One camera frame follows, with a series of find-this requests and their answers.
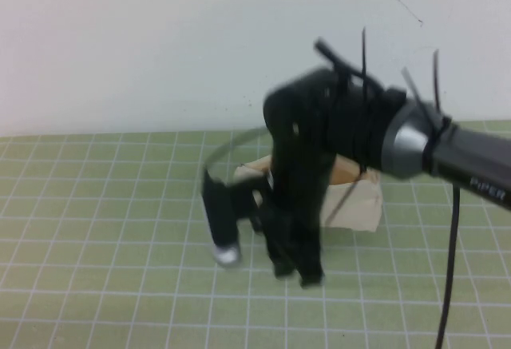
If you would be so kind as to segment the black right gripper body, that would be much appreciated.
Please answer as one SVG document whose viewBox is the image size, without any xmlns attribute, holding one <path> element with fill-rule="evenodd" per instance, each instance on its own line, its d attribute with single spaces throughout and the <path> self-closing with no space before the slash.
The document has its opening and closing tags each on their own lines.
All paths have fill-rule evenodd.
<svg viewBox="0 0 511 349">
<path fill-rule="evenodd" d="M 293 184 L 291 187 L 258 183 L 254 192 L 262 201 L 255 212 L 273 264 L 319 264 L 321 262 L 320 213 L 324 184 Z"/>
</svg>

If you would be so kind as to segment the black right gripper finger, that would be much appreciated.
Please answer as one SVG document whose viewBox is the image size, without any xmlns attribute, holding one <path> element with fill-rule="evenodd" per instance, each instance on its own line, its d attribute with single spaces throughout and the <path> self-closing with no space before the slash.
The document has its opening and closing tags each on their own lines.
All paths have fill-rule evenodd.
<svg viewBox="0 0 511 349">
<path fill-rule="evenodd" d="M 306 257 L 297 263 L 300 287 L 311 288 L 323 284 L 324 272 L 319 256 Z"/>
<path fill-rule="evenodd" d="M 296 254 L 291 252 L 278 252 L 271 255 L 273 274 L 276 279 L 283 280 L 297 271 Z"/>
</svg>

